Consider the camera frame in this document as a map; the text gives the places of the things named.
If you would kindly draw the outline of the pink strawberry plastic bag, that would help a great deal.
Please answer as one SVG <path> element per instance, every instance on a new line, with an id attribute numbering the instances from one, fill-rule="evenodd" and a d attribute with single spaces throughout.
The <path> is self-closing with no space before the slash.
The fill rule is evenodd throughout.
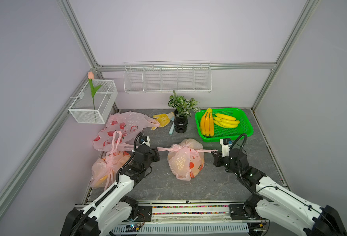
<path id="1" fill-rule="evenodd" d="M 110 115 L 104 129 L 100 130 L 93 141 L 94 149 L 111 151 L 112 146 L 131 144 L 144 128 L 158 128 L 160 123 L 153 118 L 136 112 L 125 112 Z"/>

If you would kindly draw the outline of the pale yellow banana bunch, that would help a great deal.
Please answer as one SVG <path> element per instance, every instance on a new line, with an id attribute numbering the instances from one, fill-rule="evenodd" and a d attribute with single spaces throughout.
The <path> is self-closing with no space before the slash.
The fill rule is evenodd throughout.
<path id="1" fill-rule="evenodd" d="M 223 128 L 236 128 L 240 121 L 236 118 L 224 114 L 217 113 L 213 117 L 214 123 Z"/>

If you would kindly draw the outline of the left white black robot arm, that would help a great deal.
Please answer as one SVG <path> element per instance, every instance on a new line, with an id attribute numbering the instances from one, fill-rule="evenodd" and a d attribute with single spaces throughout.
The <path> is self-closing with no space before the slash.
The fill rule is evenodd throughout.
<path id="1" fill-rule="evenodd" d="M 150 147 L 150 138 L 138 133 L 133 153 L 117 171 L 115 182 L 91 204 L 71 210 L 64 221 L 62 236 L 108 236 L 122 221 L 138 218 L 138 201 L 126 195 L 148 176 L 151 164 L 158 162 L 157 148 Z"/>

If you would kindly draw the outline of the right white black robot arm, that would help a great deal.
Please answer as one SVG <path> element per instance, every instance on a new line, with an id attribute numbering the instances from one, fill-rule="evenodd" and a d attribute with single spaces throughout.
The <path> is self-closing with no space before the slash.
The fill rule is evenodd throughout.
<path id="1" fill-rule="evenodd" d="M 236 140 L 221 139 L 221 151 L 212 152 L 215 167 L 224 167 L 251 192 L 243 205 L 231 205 L 233 220 L 266 219 L 298 236 L 346 236 L 347 230 L 336 209 L 307 201 L 280 186 L 272 178 L 249 165 L 243 152 L 247 135 Z"/>

